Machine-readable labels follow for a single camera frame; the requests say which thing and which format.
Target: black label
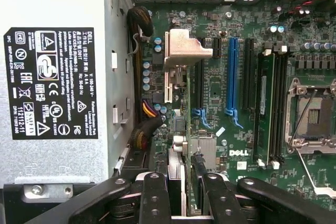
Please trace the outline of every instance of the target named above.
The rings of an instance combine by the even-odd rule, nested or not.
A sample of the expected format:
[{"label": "black label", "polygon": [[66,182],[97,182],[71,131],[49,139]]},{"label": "black label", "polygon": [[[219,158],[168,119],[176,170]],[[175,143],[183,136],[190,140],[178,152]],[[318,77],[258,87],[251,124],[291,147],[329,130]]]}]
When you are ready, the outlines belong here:
[{"label": "black label", "polygon": [[98,138],[93,28],[4,36],[14,140]]}]

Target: white pci slot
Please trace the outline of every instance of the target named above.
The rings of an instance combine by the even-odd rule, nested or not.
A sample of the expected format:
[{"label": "white pci slot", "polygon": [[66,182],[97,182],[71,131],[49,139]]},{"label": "white pci slot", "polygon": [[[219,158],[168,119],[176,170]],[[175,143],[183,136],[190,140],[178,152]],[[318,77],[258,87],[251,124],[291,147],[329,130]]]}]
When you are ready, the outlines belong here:
[{"label": "white pci slot", "polygon": [[169,72],[164,73],[164,102],[173,102],[173,85],[170,83]]}]

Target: yellow wire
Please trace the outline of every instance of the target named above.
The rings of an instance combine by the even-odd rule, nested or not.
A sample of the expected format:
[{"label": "yellow wire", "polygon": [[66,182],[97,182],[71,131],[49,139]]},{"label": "yellow wire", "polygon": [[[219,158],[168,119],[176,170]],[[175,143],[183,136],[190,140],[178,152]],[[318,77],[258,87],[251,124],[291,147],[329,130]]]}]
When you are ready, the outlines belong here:
[{"label": "yellow wire", "polygon": [[145,113],[146,113],[148,116],[150,116],[150,117],[152,117],[152,118],[155,117],[155,115],[154,115],[152,112],[150,112],[150,111],[146,108],[146,105],[145,105],[144,103],[142,103],[142,109],[145,111]]}]

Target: green circuit board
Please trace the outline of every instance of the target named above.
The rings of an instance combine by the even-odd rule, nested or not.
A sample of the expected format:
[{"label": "green circuit board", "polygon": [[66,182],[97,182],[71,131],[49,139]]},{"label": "green circuit board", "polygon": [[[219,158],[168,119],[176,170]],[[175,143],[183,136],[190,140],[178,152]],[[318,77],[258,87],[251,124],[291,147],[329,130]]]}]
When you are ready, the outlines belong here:
[{"label": "green circuit board", "polygon": [[[154,34],[150,41],[142,44],[143,61],[149,62],[150,81],[148,91],[143,90],[143,97],[152,99],[153,92],[164,92],[164,69],[163,66],[152,64],[154,57],[155,44],[154,38],[162,39],[162,51],[164,51],[165,41],[164,34],[172,28],[172,20],[174,28],[188,29],[190,37],[205,38],[205,47],[211,48],[212,43],[209,42],[213,38],[220,38],[222,41],[220,57],[217,59],[204,60],[204,78],[203,78],[203,108],[207,113],[207,122],[209,128],[200,123],[198,117],[191,117],[191,136],[198,135],[200,131],[207,134],[213,134],[216,139],[216,168],[213,172],[221,172],[225,174],[231,182],[245,177],[251,176],[262,179],[273,185],[276,185],[291,193],[299,194],[301,197],[312,200],[323,208],[331,211],[336,210],[336,202],[328,196],[316,196],[313,192],[308,177],[306,176],[302,165],[299,162],[298,156],[295,153],[288,153],[285,143],[281,144],[281,154],[284,158],[284,163],[280,169],[262,169],[258,166],[256,158],[262,161],[267,159],[267,144],[269,134],[272,131],[270,125],[271,108],[274,95],[272,91],[272,79],[274,72],[275,58],[273,55],[265,57],[263,70],[265,73],[265,112],[259,120],[259,143],[257,146],[252,146],[251,142],[255,139],[255,115],[251,111],[243,110],[241,107],[242,99],[246,94],[243,87],[244,75],[244,41],[246,38],[254,39],[254,52],[256,58],[255,63],[258,65],[257,55],[263,52],[264,43],[271,41],[273,44],[286,45],[292,47],[292,56],[286,61],[286,77],[285,89],[287,90],[294,78],[299,78],[301,84],[304,85],[320,85],[329,86],[336,78],[335,67],[308,68],[299,67],[303,64],[303,59],[313,57],[311,60],[320,60],[334,62],[336,54],[316,53],[311,54],[300,50],[300,46],[306,42],[336,42],[336,29],[333,24],[336,21],[330,18],[328,13],[311,13],[303,20],[306,22],[302,27],[292,26],[293,19],[286,19],[279,22],[279,15],[272,15],[271,10],[276,6],[272,3],[263,3],[259,6],[235,7],[235,6],[206,6],[206,5],[168,5],[155,4],[146,5],[146,8],[152,13],[152,21],[154,25]],[[290,10],[291,6],[283,6],[282,11]],[[227,18],[226,14],[230,12],[231,17]],[[321,26],[314,21],[317,18],[323,18],[326,25]],[[283,26],[283,33],[268,34],[267,29],[270,26]],[[238,112],[239,124],[243,127],[238,127],[234,124],[232,117],[224,113],[227,100],[227,68],[228,68],[228,40],[230,37],[237,37],[239,41],[239,62],[237,68],[237,95],[236,104]],[[197,89],[195,85],[195,68],[190,67],[191,85],[190,97],[191,108],[194,106],[194,95]],[[176,89],[173,93],[172,103],[162,103],[160,106],[165,106],[167,112],[164,113],[164,125],[160,127],[155,137],[153,138],[156,152],[161,153],[171,147],[170,139],[172,137],[174,109],[181,108],[180,92]],[[335,101],[332,99],[331,112],[331,132],[335,134]],[[292,113],[290,120],[294,121],[297,118],[293,115],[298,110],[297,105],[292,103]],[[303,159],[307,164],[308,170],[316,186],[329,186],[336,189],[336,155],[335,154],[306,154]]]}]

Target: cpu socket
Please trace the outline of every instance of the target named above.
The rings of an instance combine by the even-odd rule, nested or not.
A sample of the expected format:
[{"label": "cpu socket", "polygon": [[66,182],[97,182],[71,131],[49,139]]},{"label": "cpu socket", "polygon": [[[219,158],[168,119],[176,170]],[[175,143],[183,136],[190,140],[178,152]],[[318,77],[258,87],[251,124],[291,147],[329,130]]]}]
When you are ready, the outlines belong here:
[{"label": "cpu socket", "polygon": [[[310,99],[311,102],[302,115]],[[302,154],[315,151],[336,153],[336,79],[329,86],[310,86],[303,85],[299,78],[294,78],[288,90],[285,112],[285,141],[289,153],[293,153],[295,149]],[[301,123],[293,137],[301,117]]]}]

